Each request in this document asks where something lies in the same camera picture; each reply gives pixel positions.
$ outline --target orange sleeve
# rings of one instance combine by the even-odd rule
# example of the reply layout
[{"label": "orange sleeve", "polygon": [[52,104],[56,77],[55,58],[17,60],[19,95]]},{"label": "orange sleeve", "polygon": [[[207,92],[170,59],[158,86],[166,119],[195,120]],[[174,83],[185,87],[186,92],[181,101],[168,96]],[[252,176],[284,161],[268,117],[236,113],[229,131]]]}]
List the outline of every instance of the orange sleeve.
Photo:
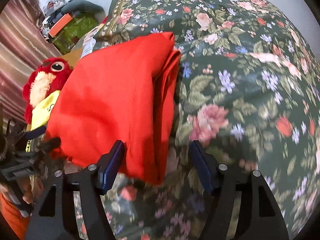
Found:
[{"label": "orange sleeve", "polygon": [[29,224],[30,218],[24,218],[21,216],[19,210],[10,203],[3,194],[1,194],[1,212],[7,223],[19,237],[20,240],[23,240],[26,234],[27,226]]}]

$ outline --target plush toy eye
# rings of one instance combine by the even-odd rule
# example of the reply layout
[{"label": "plush toy eye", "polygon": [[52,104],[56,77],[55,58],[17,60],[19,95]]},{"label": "plush toy eye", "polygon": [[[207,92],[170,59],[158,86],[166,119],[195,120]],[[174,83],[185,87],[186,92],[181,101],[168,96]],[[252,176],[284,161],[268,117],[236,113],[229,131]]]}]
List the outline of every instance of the plush toy eye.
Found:
[{"label": "plush toy eye", "polygon": [[54,72],[60,72],[64,70],[64,63],[61,61],[57,61],[51,65],[50,69]]}]

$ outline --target person's hand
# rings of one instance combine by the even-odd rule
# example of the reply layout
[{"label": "person's hand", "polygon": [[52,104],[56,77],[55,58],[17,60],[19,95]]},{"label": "person's hand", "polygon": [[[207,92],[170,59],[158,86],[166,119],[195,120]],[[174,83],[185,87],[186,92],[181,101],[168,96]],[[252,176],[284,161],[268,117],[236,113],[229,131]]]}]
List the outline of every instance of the person's hand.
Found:
[{"label": "person's hand", "polygon": [[[23,188],[23,191],[24,191],[24,195],[22,197],[22,199],[28,203],[28,204],[31,204],[33,203],[33,194],[32,194],[32,191],[31,191],[31,184],[30,184],[30,179],[29,178],[23,178],[21,179],[21,184],[22,185],[22,188]],[[2,185],[0,184],[0,193],[3,194],[4,198],[8,201],[11,202],[11,198],[8,194],[8,187],[6,185]]]}]

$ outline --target orange clothing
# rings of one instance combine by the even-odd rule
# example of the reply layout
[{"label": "orange clothing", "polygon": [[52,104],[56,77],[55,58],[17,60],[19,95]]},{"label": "orange clothing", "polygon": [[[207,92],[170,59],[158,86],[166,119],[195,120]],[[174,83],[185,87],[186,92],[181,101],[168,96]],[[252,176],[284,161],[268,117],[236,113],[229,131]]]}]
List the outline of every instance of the orange clothing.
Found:
[{"label": "orange clothing", "polygon": [[82,58],[52,109],[47,132],[76,165],[126,143],[120,172],[164,180],[180,52],[172,33],[150,34]]},{"label": "orange clothing", "polygon": [[4,219],[7,221],[15,234],[19,237],[19,239],[23,240],[26,235],[30,218],[22,217],[19,210],[17,210],[17,208],[11,202],[9,202],[3,196],[3,194],[0,195],[1,213]]}]

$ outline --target floral bedsheet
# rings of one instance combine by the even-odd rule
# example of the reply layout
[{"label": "floral bedsheet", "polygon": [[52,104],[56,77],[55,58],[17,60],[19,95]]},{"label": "floral bedsheet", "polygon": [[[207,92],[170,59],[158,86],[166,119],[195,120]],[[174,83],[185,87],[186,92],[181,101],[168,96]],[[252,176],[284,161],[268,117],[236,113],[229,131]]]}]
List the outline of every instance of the floral bedsheet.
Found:
[{"label": "floral bedsheet", "polygon": [[188,160],[194,139],[221,163],[259,169],[294,238],[320,194],[320,72],[311,48],[265,0],[113,0],[94,50],[164,31],[175,34],[182,53],[170,172],[161,187],[118,174],[102,198],[116,238],[199,237],[214,200]]}]

